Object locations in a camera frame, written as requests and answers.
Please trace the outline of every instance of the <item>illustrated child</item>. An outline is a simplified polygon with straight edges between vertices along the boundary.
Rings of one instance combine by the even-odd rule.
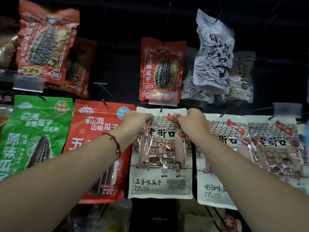
[[[168,162],[166,160],[162,161],[162,166],[160,167],[162,168],[162,177],[164,176],[168,176]]]
[[[163,159],[163,148],[162,147],[158,148],[157,158]]]
[[[180,177],[180,176],[181,176],[181,175],[180,175],[181,164],[180,164],[179,161],[176,162],[176,167],[175,167],[175,169],[176,169],[176,177]]]

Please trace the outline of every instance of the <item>forearm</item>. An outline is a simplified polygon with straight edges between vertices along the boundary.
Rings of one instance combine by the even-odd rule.
[[[135,139],[123,125],[110,134],[116,136],[121,151]],[[114,140],[102,135],[4,180],[0,183],[2,230],[52,231],[117,157]]]
[[[194,143],[254,232],[305,231],[309,197],[254,165],[209,132]]]

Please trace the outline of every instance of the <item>barcode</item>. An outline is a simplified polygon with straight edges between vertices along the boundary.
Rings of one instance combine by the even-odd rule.
[[[186,180],[177,179],[177,180],[167,180],[166,188],[168,190],[185,190],[186,189]]]

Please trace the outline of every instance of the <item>green snack bag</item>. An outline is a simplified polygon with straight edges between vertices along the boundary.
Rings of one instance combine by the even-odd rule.
[[[72,119],[71,98],[16,95],[0,142],[0,181],[58,156]]]

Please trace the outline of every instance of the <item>red string bracelet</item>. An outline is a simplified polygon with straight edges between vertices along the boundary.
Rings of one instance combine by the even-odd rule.
[[[110,136],[111,139],[113,139],[114,142],[116,143],[116,145],[117,145],[117,148],[116,148],[116,155],[118,156],[117,159],[119,159],[119,158],[120,158],[121,151],[120,151],[120,145],[119,145],[119,143],[116,141],[116,137],[115,137],[114,135],[111,135],[110,133],[107,133],[107,132],[106,132],[106,133],[101,133],[101,135],[103,135],[103,134],[107,134],[108,136]]]

